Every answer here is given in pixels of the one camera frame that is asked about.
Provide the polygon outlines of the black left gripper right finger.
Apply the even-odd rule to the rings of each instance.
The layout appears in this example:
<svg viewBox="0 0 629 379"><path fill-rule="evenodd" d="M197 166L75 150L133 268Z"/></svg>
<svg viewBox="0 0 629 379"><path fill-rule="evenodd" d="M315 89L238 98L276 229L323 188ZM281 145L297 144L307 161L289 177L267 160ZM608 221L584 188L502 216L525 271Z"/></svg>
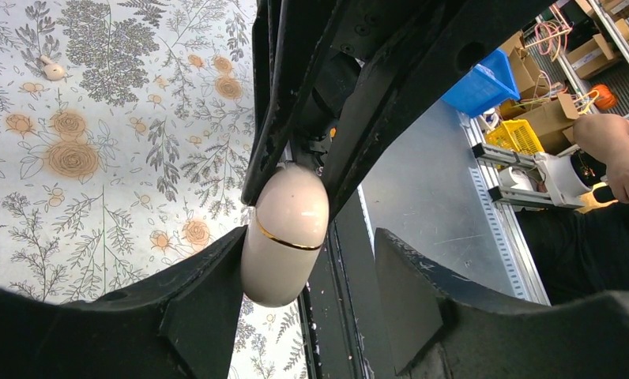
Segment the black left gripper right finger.
<svg viewBox="0 0 629 379"><path fill-rule="evenodd" d="M539 305L459 276L385 228L375 270L401 377L629 378L629 291Z"/></svg>

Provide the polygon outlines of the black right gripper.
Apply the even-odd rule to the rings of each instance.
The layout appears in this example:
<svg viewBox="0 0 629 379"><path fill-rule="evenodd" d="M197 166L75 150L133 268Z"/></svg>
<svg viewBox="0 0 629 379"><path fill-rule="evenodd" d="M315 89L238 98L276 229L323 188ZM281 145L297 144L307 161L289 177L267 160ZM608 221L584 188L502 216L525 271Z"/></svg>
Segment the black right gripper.
<svg viewBox="0 0 629 379"><path fill-rule="evenodd" d="M292 134L295 157L322 157L338 124L322 172L334 219L417 118L550 4L426 1L388 40L396 1L259 1L257 133L241 201L257 203Z"/></svg>

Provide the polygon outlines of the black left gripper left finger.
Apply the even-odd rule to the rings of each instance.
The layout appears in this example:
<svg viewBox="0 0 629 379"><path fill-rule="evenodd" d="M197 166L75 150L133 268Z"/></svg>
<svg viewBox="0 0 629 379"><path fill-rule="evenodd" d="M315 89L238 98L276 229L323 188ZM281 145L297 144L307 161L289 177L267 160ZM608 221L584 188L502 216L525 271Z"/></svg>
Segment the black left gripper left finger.
<svg viewBox="0 0 629 379"><path fill-rule="evenodd" d="M55 306L0 289L0 378L225 378L245 233L94 302Z"/></svg>

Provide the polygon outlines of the beige earbud charging case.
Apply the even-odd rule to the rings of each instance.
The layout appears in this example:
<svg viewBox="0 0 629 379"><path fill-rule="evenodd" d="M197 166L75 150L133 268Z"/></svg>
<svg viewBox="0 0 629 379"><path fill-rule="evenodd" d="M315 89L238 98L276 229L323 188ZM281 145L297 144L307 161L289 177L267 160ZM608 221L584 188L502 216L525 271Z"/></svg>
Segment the beige earbud charging case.
<svg viewBox="0 0 629 379"><path fill-rule="evenodd" d="M330 221L320 177L287 162L261 191L241 255L244 294L265 307L286 306L306 286Z"/></svg>

